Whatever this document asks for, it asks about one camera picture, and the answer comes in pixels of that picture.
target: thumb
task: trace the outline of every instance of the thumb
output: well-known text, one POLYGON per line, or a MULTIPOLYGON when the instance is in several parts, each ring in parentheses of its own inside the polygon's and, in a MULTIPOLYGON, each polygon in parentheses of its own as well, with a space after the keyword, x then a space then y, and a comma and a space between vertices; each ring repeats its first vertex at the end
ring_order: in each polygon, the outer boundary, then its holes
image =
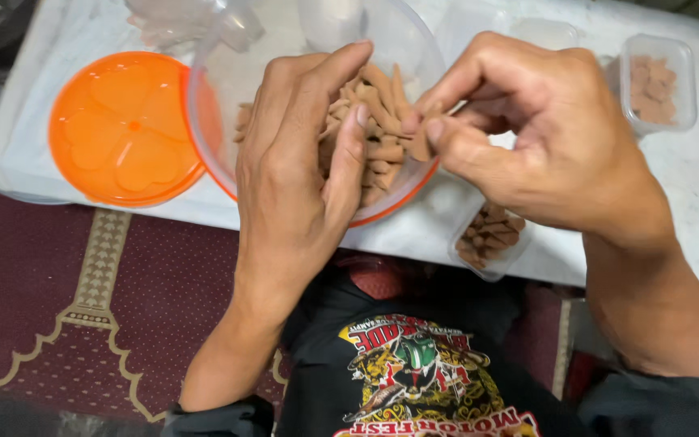
POLYGON ((365 134, 368 106, 354 106, 336 138, 331 175, 325 183, 325 214, 331 224, 347 226, 360 205, 360 184, 366 167, 365 134))
POLYGON ((429 121, 426 132, 444 169, 489 197, 507 191, 519 170, 514 152, 490 144, 487 134, 452 117, 429 121))

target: person's right hand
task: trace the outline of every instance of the person's right hand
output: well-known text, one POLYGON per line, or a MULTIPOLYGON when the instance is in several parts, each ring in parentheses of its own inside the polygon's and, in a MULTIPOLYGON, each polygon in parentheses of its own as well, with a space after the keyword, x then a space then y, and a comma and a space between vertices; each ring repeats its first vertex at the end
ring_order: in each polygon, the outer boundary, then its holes
POLYGON ((453 116, 428 123, 428 137, 444 168, 490 200, 618 246, 675 239, 665 194, 590 51, 479 34, 404 129, 414 131, 435 105, 461 100, 468 102, 453 116), (508 130, 517 134, 514 150, 490 144, 487 134, 508 130))

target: hand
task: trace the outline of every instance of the hand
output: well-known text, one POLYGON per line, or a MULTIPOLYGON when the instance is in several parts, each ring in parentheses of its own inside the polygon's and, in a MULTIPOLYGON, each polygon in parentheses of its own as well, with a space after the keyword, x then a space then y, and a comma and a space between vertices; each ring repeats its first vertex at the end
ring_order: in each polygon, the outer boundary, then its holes
POLYGON ((443 166, 488 198, 619 246, 675 240, 665 194, 591 52, 479 34, 417 102, 405 130, 432 106, 461 100, 426 129, 443 166), (508 130, 517 134, 513 151, 490 145, 487 134, 508 130))
POLYGON ((339 88, 373 50, 358 42, 332 55, 275 59, 266 69, 236 166, 241 234, 233 304, 256 320, 285 322, 360 204, 369 110, 354 106, 344 120, 328 180, 318 173, 318 134, 339 88))

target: t-shirt graphic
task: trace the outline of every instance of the t-shirt graphic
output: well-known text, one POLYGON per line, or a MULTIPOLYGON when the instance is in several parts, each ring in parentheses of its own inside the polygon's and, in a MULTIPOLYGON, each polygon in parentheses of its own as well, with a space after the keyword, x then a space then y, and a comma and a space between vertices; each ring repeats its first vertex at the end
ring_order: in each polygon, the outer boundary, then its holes
POLYGON ((489 357, 470 348, 471 334, 388 314, 350 324, 339 336, 357 349, 347 369, 364 385, 362 404, 335 437, 539 436, 531 413, 504 404, 489 357))

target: orange lid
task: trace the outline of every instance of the orange lid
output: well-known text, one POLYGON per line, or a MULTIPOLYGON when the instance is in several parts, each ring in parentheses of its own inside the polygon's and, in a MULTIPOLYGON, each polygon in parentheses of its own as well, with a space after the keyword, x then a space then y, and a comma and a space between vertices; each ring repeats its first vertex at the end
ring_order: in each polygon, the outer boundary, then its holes
POLYGON ((182 116, 176 59, 147 51, 103 57, 67 83, 48 141, 58 169, 93 202, 166 202, 204 173, 182 116))

